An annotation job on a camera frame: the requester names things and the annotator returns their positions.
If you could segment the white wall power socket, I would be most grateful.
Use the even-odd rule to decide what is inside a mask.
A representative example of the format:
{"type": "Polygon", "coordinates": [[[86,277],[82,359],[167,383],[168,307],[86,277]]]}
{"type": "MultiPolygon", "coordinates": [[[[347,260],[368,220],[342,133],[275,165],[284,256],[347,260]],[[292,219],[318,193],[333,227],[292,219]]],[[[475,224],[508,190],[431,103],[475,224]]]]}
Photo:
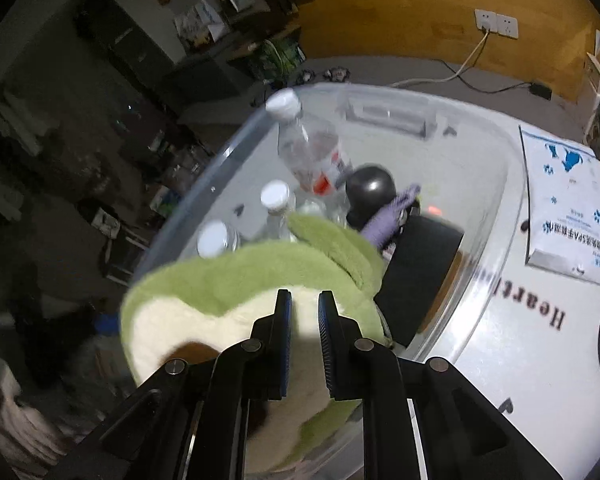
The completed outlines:
{"type": "Polygon", "coordinates": [[[512,16],[476,9],[475,19],[477,28],[483,32],[492,32],[510,39],[519,38],[518,21],[512,16]]]}

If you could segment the purple plush toy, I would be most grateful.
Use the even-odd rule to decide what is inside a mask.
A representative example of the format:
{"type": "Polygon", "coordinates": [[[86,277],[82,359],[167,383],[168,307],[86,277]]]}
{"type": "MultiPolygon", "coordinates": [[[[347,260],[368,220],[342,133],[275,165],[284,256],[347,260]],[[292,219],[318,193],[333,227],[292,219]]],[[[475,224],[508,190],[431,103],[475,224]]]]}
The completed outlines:
{"type": "Polygon", "coordinates": [[[384,248],[399,231],[401,219],[418,199],[421,188],[419,184],[412,184],[390,203],[382,206],[361,230],[361,236],[376,249],[384,248]]]}

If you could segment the small clear bottle white cap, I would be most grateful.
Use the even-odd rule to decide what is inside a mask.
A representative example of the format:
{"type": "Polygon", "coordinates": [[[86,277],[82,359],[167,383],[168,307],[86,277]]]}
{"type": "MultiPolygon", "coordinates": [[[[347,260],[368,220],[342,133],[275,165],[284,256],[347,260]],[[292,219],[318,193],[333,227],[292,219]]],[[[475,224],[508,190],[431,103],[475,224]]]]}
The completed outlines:
{"type": "Polygon", "coordinates": [[[296,237],[288,226],[288,216],[296,208],[296,196],[282,180],[272,180],[261,190],[260,202],[268,216],[262,230],[264,240],[294,242],[296,237]]]}

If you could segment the white blue printed package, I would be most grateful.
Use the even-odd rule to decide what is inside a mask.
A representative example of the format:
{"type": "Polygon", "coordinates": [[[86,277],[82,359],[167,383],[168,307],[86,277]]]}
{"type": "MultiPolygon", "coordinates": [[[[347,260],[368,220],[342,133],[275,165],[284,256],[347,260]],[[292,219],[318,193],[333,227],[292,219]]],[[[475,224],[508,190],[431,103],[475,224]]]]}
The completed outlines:
{"type": "Polygon", "coordinates": [[[520,127],[529,192],[527,263],[600,285],[600,161],[587,146],[520,127]]]}

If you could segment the green avocado plush toy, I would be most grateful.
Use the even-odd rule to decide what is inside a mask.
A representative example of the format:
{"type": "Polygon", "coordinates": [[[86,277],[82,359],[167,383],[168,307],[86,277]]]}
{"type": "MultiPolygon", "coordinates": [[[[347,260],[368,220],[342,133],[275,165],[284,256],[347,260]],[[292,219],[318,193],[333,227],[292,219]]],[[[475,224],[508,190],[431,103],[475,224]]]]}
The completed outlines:
{"type": "Polygon", "coordinates": [[[377,249],[323,218],[292,214],[289,225],[292,242],[264,240],[216,258],[160,266],[130,288],[121,307],[125,359],[142,384],[167,360],[206,360],[247,339],[253,323],[273,313],[278,291],[290,291],[288,393],[266,404],[248,439],[248,474],[296,468],[358,406],[332,400],[326,387],[321,292],[332,292],[339,313],[358,322],[364,337],[389,341],[374,303],[386,268],[377,249]]]}

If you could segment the clear plastic storage bin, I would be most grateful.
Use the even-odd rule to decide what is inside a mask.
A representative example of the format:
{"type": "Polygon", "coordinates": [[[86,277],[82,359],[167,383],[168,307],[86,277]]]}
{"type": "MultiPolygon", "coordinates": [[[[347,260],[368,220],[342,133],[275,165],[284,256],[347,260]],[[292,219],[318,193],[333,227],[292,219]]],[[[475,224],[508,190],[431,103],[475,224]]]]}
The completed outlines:
{"type": "MultiPolygon", "coordinates": [[[[519,131],[507,117],[460,101],[360,84],[318,84],[299,91],[303,108],[331,122],[354,166],[378,165],[397,188],[422,187],[422,215],[464,231],[449,283],[408,347],[390,338],[400,356],[456,361],[486,310],[518,231],[524,201],[519,131]]],[[[160,266],[201,258],[197,235],[212,220],[240,237],[238,251],[263,242],[268,213],[262,188],[285,181],[296,196],[292,214],[323,218],[350,229],[343,190],[329,196],[303,191],[277,153],[278,127],[254,113],[178,204],[138,267],[133,286],[160,266]]],[[[362,465],[362,408],[294,469],[248,474],[251,479],[344,479],[362,465]]]]}

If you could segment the yellowish bottle silver cap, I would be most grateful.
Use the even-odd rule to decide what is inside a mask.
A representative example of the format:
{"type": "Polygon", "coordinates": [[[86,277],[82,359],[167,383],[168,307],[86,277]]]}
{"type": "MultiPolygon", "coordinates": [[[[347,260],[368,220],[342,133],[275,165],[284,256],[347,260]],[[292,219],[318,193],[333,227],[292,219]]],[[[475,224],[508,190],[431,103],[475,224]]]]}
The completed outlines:
{"type": "Polygon", "coordinates": [[[199,257],[211,259],[226,252],[234,252],[239,245],[239,234],[229,224],[222,220],[212,220],[199,231],[196,251],[199,257]]]}

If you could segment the large clear water bottle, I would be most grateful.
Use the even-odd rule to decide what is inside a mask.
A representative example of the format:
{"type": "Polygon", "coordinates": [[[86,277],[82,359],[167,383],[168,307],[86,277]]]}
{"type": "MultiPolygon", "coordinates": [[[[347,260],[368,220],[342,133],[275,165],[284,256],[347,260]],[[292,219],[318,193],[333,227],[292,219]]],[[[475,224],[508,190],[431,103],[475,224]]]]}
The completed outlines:
{"type": "Polygon", "coordinates": [[[278,127],[277,153],[300,188],[317,196],[335,192],[352,167],[335,126],[307,112],[291,89],[270,96],[265,110],[278,127]]]}

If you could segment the black power adapter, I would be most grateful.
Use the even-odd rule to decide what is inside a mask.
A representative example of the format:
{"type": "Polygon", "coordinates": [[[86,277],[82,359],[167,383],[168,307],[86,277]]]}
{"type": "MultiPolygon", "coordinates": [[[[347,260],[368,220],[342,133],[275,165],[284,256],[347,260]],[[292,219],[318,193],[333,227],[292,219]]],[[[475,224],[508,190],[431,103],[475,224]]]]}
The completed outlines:
{"type": "Polygon", "coordinates": [[[538,96],[543,100],[550,101],[553,97],[552,89],[539,81],[530,82],[528,89],[532,96],[538,96]]]}

